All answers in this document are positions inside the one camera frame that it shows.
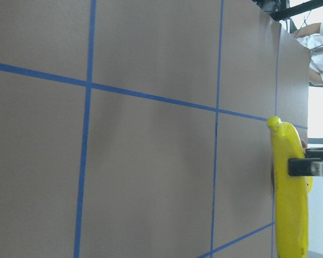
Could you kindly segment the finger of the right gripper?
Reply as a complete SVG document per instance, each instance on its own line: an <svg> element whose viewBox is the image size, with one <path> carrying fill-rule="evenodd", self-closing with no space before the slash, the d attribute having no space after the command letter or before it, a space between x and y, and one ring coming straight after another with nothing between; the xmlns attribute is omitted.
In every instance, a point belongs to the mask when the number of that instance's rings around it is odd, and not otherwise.
<svg viewBox="0 0 323 258"><path fill-rule="evenodd" d="M307 148L305 152L306 158L323 158L323 147Z"/></svg>
<svg viewBox="0 0 323 258"><path fill-rule="evenodd" d="M288 160L288 174L293 177L323 177L323 158L292 158Z"/></svg>

